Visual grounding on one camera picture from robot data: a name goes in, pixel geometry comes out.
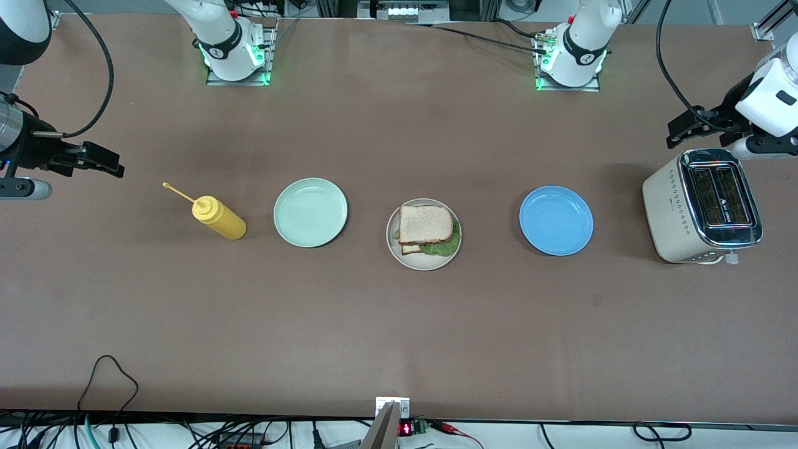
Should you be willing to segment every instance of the bottle nozzle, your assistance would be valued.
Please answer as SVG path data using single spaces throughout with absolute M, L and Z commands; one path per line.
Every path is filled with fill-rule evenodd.
M 169 190 L 172 190 L 174 193 L 177 193 L 177 194 L 178 194 L 178 195 L 180 195 L 181 197 L 183 197 L 183 198 L 185 198 L 185 199 L 189 200 L 190 202 L 192 202 L 192 203 L 196 203 L 196 200 L 194 200 L 194 199 L 191 199 L 191 198 L 190 198 L 188 195 L 186 195 L 185 193 L 183 193 L 183 192 L 179 191 L 178 189 L 175 189 L 175 188 L 174 188 L 174 187 L 172 187 L 172 185 L 170 185 L 168 182 L 164 182 L 162 185 L 163 185 L 165 188 L 167 188 L 167 189 L 169 189 Z

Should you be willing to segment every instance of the yellow squeeze bottle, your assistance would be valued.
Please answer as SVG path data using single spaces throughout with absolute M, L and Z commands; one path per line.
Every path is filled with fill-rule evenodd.
M 164 182 L 164 187 L 193 203 L 192 213 L 194 218 L 227 239 L 238 240 L 247 233 L 247 224 L 244 223 L 244 220 L 235 215 L 222 201 L 208 195 L 193 200 L 185 193 L 169 185 L 168 182 Z

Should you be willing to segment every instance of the cream toaster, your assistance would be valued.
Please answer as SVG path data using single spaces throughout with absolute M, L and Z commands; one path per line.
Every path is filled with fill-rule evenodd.
M 725 149 L 691 149 L 643 183 L 657 253 L 674 264 L 712 264 L 762 240 L 740 162 Z

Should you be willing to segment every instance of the table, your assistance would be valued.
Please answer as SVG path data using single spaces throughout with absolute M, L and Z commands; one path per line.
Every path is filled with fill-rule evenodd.
M 556 93 L 535 91 L 524 52 L 310 19 L 281 42 L 270 86 L 210 88 L 180 17 L 92 20 L 117 84 L 84 138 L 127 172 L 37 171 L 49 200 L 0 205 L 3 407 L 73 408 L 107 352 L 140 381 L 138 410 L 367 416 L 375 396 L 407 395 L 432 417 L 798 423 L 795 162 L 745 163 L 765 236 L 740 266 L 659 260 L 641 186 L 676 154 L 666 124 L 683 106 L 652 26 L 618 29 L 601 93 Z M 498 24 L 459 26 L 523 44 Z M 708 107 L 768 52 L 744 27 L 669 26 L 664 41 L 685 95 Z M 72 130 L 105 77 L 66 17 L 18 92 Z M 321 248 L 290 246 L 272 222 L 303 177 L 350 203 Z M 215 235 L 162 181 L 218 197 L 247 235 Z M 521 236 L 521 200 L 551 184 L 592 208 L 575 256 Z M 391 212 L 417 197 L 462 220 L 439 271 L 404 268 L 385 245 Z M 130 394 L 110 364 L 96 381 L 87 408 Z

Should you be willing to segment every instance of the metal bracket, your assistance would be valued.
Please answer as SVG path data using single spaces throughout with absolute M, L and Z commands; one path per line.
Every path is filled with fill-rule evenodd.
M 400 417 L 407 419 L 410 417 L 410 398 L 397 398 L 392 396 L 377 396 L 374 401 L 374 416 L 380 414 L 380 410 L 385 406 L 385 403 L 399 403 Z
M 761 34 L 762 25 L 759 22 L 754 22 L 751 24 L 751 35 L 753 36 L 753 40 L 759 42 L 765 41 L 772 41 L 773 40 L 773 32 L 769 31 L 765 34 Z
M 410 398 L 377 397 L 377 417 L 359 449 L 398 449 L 399 424 L 410 417 Z
M 53 11 L 53 14 L 50 16 L 50 23 L 53 30 L 58 28 L 58 25 L 61 23 L 61 14 L 60 11 Z
M 794 3 L 790 0 L 782 0 L 762 20 L 751 25 L 751 34 L 757 41 L 772 41 L 773 31 L 786 21 L 791 14 L 794 14 Z

